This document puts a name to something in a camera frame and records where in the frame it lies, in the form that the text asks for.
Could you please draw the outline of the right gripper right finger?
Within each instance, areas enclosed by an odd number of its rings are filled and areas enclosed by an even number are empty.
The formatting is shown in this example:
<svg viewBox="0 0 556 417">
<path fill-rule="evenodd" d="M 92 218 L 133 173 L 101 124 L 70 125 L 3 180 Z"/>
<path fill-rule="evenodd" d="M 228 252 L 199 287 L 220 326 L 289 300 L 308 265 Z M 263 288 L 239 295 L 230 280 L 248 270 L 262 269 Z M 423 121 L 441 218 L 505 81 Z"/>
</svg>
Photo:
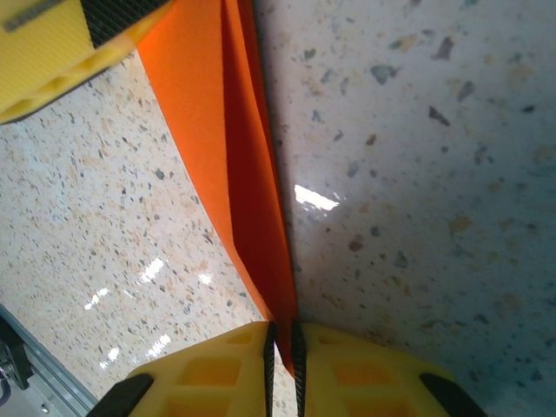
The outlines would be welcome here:
<svg viewBox="0 0 556 417">
<path fill-rule="evenodd" d="M 325 326 L 292 325 L 298 417 L 487 417 L 445 369 Z"/>
</svg>

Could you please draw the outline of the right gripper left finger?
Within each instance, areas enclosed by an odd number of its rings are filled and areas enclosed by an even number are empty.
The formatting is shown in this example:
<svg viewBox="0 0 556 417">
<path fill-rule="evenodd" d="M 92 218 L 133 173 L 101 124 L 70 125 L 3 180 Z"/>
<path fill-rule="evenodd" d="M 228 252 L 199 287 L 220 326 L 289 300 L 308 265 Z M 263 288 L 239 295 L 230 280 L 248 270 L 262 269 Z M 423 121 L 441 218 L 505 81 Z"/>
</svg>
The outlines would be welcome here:
<svg viewBox="0 0 556 417">
<path fill-rule="evenodd" d="M 89 417 L 273 417 L 275 334 L 256 321 L 145 363 Z"/>
</svg>

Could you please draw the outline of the orange paper sheet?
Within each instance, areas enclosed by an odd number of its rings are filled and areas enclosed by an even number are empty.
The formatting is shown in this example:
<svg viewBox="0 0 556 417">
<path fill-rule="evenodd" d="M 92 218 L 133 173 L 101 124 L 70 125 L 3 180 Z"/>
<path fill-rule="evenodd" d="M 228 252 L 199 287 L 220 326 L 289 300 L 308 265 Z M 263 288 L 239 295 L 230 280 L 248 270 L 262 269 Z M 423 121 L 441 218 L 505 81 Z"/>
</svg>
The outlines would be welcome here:
<svg viewBox="0 0 556 417">
<path fill-rule="evenodd" d="M 293 368 L 298 315 L 253 0 L 176 0 L 139 54 L 230 260 Z"/>
</svg>

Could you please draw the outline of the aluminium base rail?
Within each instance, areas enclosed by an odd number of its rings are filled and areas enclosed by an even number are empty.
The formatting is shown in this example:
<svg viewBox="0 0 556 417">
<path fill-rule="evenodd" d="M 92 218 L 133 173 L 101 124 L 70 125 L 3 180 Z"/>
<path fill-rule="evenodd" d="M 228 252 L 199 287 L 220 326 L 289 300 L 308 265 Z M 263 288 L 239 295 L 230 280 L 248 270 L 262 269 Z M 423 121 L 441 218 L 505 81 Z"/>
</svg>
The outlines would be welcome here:
<svg viewBox="0 0 556 417">
<path fill-rule="evenodd" d="M 86 417 L 97 398 L 1 304 L 0 317 L 25 342 L 33 373 L 22 390 L 0 371 L 0 417 Z"/>
</svg>

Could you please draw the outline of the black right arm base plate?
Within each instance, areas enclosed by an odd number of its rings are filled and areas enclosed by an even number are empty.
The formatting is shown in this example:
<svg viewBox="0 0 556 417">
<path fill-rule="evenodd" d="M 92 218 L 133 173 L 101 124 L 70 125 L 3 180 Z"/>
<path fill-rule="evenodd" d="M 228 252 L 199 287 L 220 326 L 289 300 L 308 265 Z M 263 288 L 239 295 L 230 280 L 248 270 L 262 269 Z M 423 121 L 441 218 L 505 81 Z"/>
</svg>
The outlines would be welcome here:
<svg viewBox="0 0 556 417">
<path fill-rule="evenodd" d="M 29 388 L 33 375 L 25 342 L 10 324 L 0 317 L 0 371 L 20 389 Z"/>
</svg>

